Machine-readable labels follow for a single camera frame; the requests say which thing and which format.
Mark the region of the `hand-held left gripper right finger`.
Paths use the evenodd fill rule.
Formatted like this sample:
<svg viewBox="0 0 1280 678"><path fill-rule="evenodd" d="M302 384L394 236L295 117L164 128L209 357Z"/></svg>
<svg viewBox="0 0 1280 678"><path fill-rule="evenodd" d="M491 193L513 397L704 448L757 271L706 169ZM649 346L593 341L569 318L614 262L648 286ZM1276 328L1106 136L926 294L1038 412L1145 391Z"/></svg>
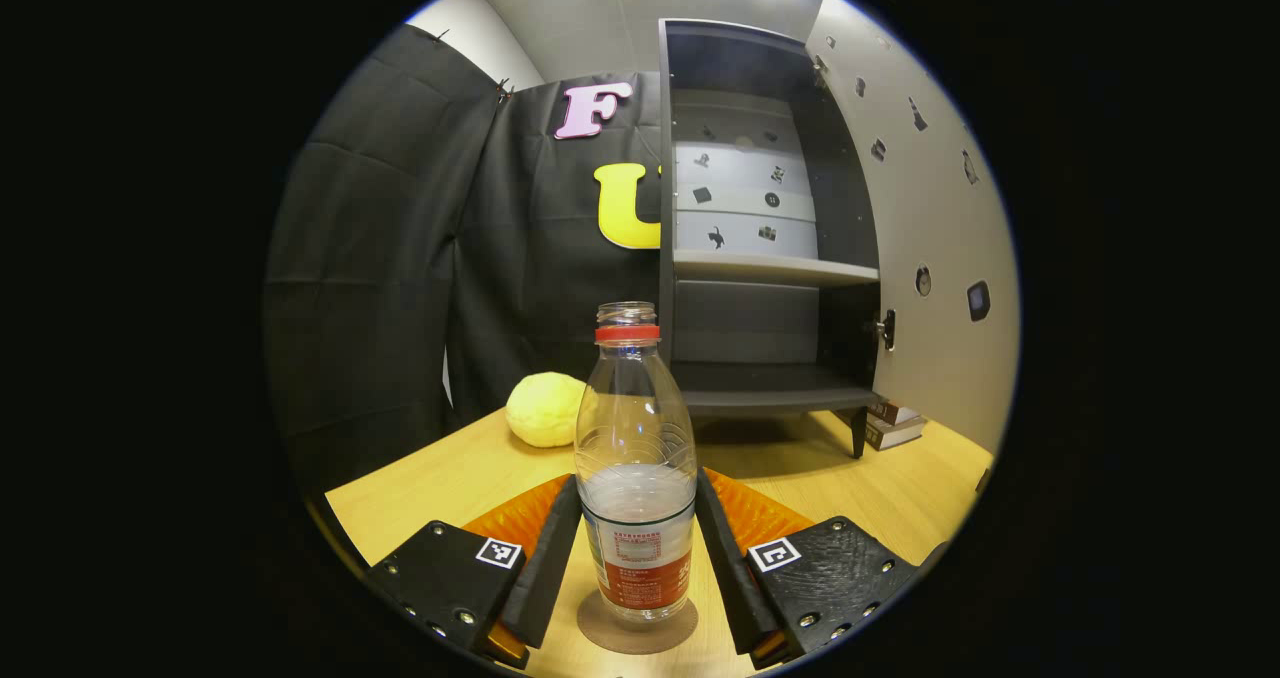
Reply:
<svg viewBox="0 0 1280 678"><path fill-rule="evenodd" d="M854 636L923 572L854 519L806 519L717 469L695 514L737 654L756 669Z"/></svg>

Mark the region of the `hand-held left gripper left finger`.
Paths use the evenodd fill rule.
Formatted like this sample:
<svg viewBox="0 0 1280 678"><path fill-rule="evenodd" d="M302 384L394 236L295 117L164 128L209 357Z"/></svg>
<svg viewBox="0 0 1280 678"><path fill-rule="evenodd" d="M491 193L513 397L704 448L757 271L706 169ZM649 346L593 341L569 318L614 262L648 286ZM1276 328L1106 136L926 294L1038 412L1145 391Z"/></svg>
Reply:
<svg viewBox="0 0 1280 678"><path fill-rule="evenodd" d="M524 669L545 640L581 517L576 478L549 478L466 526L430 519L365 581L421 631Z"/></svg>

